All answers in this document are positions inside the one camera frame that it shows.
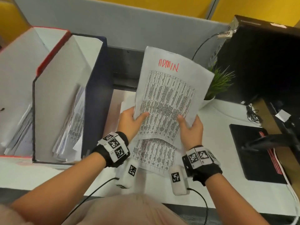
hand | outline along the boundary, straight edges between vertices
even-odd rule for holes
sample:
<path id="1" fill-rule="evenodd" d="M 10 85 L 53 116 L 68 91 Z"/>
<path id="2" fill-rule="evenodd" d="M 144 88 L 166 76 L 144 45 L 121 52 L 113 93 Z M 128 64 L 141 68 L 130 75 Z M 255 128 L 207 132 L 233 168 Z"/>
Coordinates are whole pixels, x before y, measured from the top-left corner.
<path id="1" fill-rule="evenodd" d="M 196 115 L 191 128 L 187 126 L 187 123 L 182 115 L 177 116 L 177 121 L 180 128 L 180 139 L 186 151 L 197 145 L 202 145 L 203 124 L 198 115 Z"/>
<path id="2" fill-rule="evenodd" d="M 149 116 L 149 112 L 144 112 L 137 117 L 136 120 L 133 119 L 134 106 L 124 110 L 120 114 L 119 125 L 117 131 L 124 133 L 130 143 L 139 131 L 142 122 Z"/>

forearm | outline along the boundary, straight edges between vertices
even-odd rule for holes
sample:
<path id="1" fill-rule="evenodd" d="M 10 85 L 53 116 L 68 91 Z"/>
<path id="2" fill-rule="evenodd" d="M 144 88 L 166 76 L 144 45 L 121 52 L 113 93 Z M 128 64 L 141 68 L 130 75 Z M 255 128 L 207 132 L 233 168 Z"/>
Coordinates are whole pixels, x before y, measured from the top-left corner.
<path id="1" fill-rule="evenodd" d="M 92 153 L 14 201 L 11 207 L 35 225 L 61 224 L 105 166 L 105 159 Z"/>
<path id="2" fill-rule="evenodd" d="M 269 225 L 222 174 L 211 176 L 205 184 L 224 225 Z"/>

white desk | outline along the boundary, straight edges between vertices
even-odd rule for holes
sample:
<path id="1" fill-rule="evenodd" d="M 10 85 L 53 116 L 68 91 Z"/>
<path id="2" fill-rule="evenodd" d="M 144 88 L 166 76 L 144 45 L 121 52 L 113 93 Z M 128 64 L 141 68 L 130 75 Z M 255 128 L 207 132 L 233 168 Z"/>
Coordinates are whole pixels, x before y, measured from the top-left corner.
<path id="1" fill-rule="evenodd" d="M 134 92 L 114 91 L 105 133 L 115 131 L 118 124 L 121 102 L 132 94 Z M 257 126 L 257 124 L 247 120 L 246 108 L 239 104 L 214 100 L 201 109 L 198 114 L 204 125 L 203 145 L 209 148 L 221 162 L 223 175 L 233 187 L 258 212 L 296 215 L 294 201 L 286 185 L 248 181 L 244 177 L 230 133 L 229 124 Z M 61 172 L 37 164 L 20 166 L 7 162 L 5 159 L 0 160 L 0 170 L 0 187 L 24 190 L 31 190 Z M 153 173 L 146 173 L 142 169 L 140 169 L 137 175 L 137 183 L 132 189 L 122 190 L 115 186 L 112 181 L 97 191 L 94 196 L 104 197 L 135 192 L 148 194 L 162 203 L 205 207 L 202 199 L 193 192 L 186 196 L 174 196 L 169 178 L 164 178 Z M 114 168 L 104 169 L 85 195 L 91 194 L 101 184 L 113 177 L 115 177 Z M 215 207 L 207 189 L 199 182 L 193 182 L 189 179 L 189 187 L 199 191 L 203 195 L 208 207 Z"/>

green artificial plant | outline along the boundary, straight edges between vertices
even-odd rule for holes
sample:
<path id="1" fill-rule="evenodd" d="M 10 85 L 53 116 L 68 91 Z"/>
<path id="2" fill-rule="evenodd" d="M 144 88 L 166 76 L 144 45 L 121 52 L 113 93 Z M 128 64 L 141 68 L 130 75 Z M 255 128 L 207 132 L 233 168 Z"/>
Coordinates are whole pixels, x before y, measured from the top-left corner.
<path id="1" fill-rule="evenodd" d="M 212 83 L 210 84 L 204 100 L 211 100 L 220 92 L 232 85 L 231 79 L 234 78 L 233 72 L 221 71 L 220 68 L 209 67 L 209 71 L 214 74 Z"/>

handwritten red text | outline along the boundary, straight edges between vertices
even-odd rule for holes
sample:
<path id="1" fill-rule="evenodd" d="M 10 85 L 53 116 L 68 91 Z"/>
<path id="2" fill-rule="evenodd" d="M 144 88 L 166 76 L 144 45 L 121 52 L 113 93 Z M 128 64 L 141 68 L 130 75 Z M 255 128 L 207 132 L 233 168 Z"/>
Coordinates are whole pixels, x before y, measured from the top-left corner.
<path id="1" fill-rule="evenodd" d="M 172 70 L 172 71 L 175 70 L 176 72 L 178 72 L 179 63 L 176 66 L 176 64 L 171 62 L 171 61 L 168 61 L 168 60 L 165 60 L 165 59 L 160 59 L 159 62 L 158 62 L 158 66 L 165 67 L 165 68 L 170 68 L 170 70 Z"/>

